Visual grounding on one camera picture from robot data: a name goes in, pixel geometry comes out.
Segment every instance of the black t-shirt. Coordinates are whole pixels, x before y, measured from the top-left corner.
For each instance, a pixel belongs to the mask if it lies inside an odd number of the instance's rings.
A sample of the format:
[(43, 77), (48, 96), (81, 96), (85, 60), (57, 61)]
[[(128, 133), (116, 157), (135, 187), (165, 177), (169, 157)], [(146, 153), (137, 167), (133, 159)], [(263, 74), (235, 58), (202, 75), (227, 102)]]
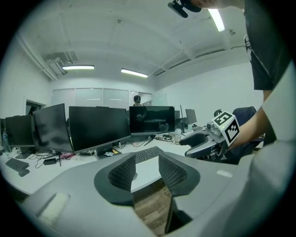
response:
[[(258, 0), (245, 0), (244, 15), (247, 27), (244, 41), (252, 65), (254, 89), (273, 90), (287, 69), (291, 56)], [(275, 140), (275, 133), (269, 124), (264, 145)]]

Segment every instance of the vr headset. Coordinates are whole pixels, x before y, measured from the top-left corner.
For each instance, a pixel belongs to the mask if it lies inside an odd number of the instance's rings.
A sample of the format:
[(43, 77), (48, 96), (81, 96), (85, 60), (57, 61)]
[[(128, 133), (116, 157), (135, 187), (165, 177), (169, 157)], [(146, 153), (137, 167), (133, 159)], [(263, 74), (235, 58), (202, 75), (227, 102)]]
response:
[(194, 6), (190, 0), (174, 0), (173, 2), (168, 3), (168, 7), (183, 18), (188, 17), (188, 14), (183, 10), (183, 7), (191, 12), (200, 12), (202, 10), (200, 7)]

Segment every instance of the white desk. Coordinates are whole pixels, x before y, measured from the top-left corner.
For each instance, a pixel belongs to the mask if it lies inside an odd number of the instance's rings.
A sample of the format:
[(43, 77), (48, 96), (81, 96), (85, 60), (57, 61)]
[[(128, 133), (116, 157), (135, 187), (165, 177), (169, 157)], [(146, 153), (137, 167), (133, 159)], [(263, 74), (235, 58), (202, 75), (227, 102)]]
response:
[[(175, 143), (153, 140), (147, 146), (142, 145), (140, 147), (133, 147), (131, 144), (128, 143), (126, 144), (125, 148), (116, 149), (121, 151), (122, 153), (129, 153), (145, 150), (147, 148), (151, 148), (154, 146), (158, 146), (163, 151), (169, 151), (182, 156), (190, 148), (190, 146), (180, 146), (175, 145)], [(16, 155), (16, 151), (14, 151), (9, 155), (9, 157), (14, 158), (16, 157)], [(5, 165), (7, 161), (7, 155), (4, 154), (0, 156), (0, 169), (3, 177), (8, 181), (10, 185), (12, 185), (17, 190), (25, 194), (31, 195), (34, 192), (36, 192), (39, 188), (41, 188), (43, 185), (45, 185), (52, 179), (56, 178), (63, 171), (78, 165), (95, 162), (97, 161), (97, 158), (96, 156), (75, 155), (71, 158), (71, 160), (61, 160), (61, 167), (60, 164), (57, 162), (54, 165), (42, 165), (40, 168), (35, 168), (37, 159), (30, 160), (27, 158), (25, 160), (21, 160), (29, 163), (29, 167), (27, 167), (27, 169), (30, 171), (30, 173), (24, 177), (20, 177), (18, 172)], [(38, 162), (38, 166), (41, 165), (43, 161), (44, 160), (40, 160)], [(161, 178), (160, 173), (158, 171), (158, 157), (136, 164), (136, 172), (137, 178), (132, 182), (131, 186), (132, 193), (148, 186), (149, 184)]]

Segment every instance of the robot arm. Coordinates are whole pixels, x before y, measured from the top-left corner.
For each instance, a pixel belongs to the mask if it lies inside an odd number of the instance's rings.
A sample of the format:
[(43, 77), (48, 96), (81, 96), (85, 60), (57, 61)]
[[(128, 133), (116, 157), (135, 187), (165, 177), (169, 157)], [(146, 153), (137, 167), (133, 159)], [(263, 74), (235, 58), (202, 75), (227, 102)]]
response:
[(220, 158), (240, 132), (236, 117), (228, 112), (223, 112), (213, 118), (208, 122), (205, 130), (209, 134), (208, 136), (201, 132), (195, 132), (180, 141), (180, 145), (191, 146), (185, 156)]

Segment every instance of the keyboard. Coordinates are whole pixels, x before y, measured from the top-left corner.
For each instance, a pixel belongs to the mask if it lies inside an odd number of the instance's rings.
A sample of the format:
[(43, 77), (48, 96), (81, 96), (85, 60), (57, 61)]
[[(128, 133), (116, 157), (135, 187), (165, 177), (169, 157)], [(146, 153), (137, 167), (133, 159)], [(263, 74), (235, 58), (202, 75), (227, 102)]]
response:
[(8, 167), (14, 169), (17, 172), (26, 169), (29, 166), (29, 163), (23, 162), (14, 158), (11, 158), (9, 161), (5, 163)]
[(154, 157), (157, 157), (159, 152), (161, 152), (161, 151), (163, 151), (163, 150), (161, 150), (157, 146), (154, 146), (152, 148), (148, 148), (145, 150), (137, 151), (136, 152), (136, 164), (141, 163), (143, 161), (150, 160)]

